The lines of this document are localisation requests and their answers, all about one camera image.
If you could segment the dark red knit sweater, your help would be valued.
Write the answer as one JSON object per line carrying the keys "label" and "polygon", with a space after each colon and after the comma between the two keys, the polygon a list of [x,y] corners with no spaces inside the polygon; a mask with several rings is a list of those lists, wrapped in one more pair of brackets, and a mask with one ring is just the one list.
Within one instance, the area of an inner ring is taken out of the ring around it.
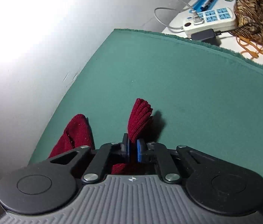
{"label": "dark red knit sweater", "polygon": [[[152,112],[153,109],[146,100],[136,99],[127,124],[127,134],[132,145],[135,145],[136,140],[144,136],[145,130],[151,123]],[[77,114],[65,127],[63,134],[50,152],[49,158],[81,146],[95,149],[89,120],[83,114]],[[117,163],[107,168],[107,173],[111,175],[148,175],[153,171],[154,166],[151,163]]]}

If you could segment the green felt table mat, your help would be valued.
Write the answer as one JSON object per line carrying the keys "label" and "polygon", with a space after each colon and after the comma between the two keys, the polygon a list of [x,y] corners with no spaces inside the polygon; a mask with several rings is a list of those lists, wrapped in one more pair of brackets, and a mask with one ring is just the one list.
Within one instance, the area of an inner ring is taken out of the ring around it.
{"label": "green felt table mat", "polygon": [[94,142],[118,142],[136,99],[147,100],[151,139],[187,145],[263,176],[263,65],[174,35],[114,30],[71,85],[30,158],[45,160],[76,114]]}

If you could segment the black power adapter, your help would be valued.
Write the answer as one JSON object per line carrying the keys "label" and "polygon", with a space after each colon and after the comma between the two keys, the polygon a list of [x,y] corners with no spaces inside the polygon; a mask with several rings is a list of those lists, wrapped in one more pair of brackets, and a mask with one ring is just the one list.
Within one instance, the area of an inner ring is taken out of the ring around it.
{"label": "black power adapter", "polygon": [[191,39],[194,41],[201,41],[215,46],[220,46],[220,40],[217,38],[213,29],[206,29],[193,33]]}

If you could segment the white blue power strip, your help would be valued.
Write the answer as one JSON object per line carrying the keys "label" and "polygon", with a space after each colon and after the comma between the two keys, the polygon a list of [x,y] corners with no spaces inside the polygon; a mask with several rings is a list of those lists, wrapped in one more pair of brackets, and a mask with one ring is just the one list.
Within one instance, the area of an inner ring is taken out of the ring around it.
{"label": "white blue power strip", "polygon": [[187,17],[183,21],[183,30],[189,38],[192,34],[207,29],[227,31],[237,27],[236,15],[228,7],[199,12],[198,15],[202,19],[202,23],[195,23],[193,16]]}

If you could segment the orange rubber band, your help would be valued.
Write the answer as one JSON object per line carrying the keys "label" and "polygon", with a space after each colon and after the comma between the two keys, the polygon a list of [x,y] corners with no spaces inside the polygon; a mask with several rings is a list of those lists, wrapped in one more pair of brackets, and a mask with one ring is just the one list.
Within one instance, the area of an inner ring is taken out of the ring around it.
{"label": "orange rubber band", "polygon": [[253,42],[242,36],[237,36],[236,42],[242,49],[240,54],[250,60],[258,59],[260,55],[263,55],[263,45],[260,45],[257,42]]}

